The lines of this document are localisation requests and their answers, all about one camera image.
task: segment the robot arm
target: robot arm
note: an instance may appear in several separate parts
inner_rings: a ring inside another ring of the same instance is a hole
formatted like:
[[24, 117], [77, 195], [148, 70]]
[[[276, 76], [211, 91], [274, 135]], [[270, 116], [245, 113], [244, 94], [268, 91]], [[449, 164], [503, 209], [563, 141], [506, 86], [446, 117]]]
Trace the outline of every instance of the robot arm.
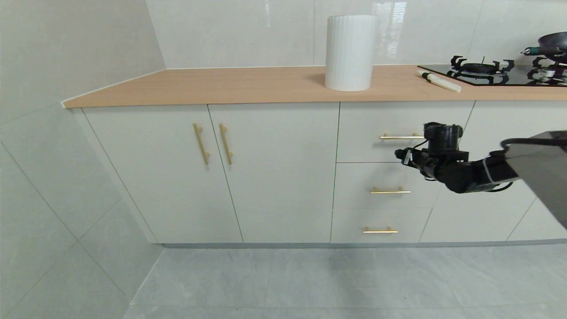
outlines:
[[486, 158], [469, 162], [468, 152], [459, 151], [463, 128], [436, 122], [424, 125], [427, 148], [399, 149], [396, 157], [405, 166], [418, 169], [428, 180], [442, 182], [456, 193], [499, 191], [495, 187], [519, 179], [506, 162], [505, 151], [493, 151]]
[[458, 125], [426, 123], [428, 147], [398, 149], [395, 154], [403, 165], [456, 193], [499, 192], [523, 179], [567, 229], [567, 131], [504, 140], [502, 150], [473, 162], [468, 161], [468, 152], [459, 150], [462, 135]]

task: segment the floor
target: floor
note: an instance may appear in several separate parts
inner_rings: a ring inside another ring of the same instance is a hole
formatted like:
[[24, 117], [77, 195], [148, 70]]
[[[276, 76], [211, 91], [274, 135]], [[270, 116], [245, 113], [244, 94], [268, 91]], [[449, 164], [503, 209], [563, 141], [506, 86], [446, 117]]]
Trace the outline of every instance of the floor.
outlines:
[[125, 319], [559, 319], [567, 244], [166, 249]]

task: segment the pan handle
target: pan handle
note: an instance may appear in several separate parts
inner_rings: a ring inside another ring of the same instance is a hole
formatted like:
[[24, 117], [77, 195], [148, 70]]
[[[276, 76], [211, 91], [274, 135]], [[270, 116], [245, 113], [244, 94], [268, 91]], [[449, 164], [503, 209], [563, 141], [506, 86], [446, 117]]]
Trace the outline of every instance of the pan handle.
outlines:
[[527, 47], [524, 51], [521, 51], [525, 56], [555, 56], [555, 55], [565, 55], [565, 52], [558, 47]]

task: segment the frying pan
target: frying pan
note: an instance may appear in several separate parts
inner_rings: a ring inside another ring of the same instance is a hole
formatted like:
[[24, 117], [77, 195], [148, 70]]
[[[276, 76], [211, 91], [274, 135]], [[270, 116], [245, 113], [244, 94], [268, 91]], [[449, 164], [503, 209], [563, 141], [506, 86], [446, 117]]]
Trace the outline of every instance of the frying pan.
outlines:
[[546, 58], [567, 64], [567, 32], [544, 35], [538, 39], [539, 47], [527, 47], [526, 56], [544, 55]]

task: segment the ribbed white vase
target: ribbed white vase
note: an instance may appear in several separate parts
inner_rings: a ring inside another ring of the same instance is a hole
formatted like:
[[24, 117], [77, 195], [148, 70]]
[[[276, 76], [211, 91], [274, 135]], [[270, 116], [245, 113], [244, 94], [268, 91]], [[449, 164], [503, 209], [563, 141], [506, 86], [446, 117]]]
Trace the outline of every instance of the ribbed white vase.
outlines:
[[375, 15], [330, 16], [327, 20], [325, 86], [336, 91], [370, 88], [378, 30]]

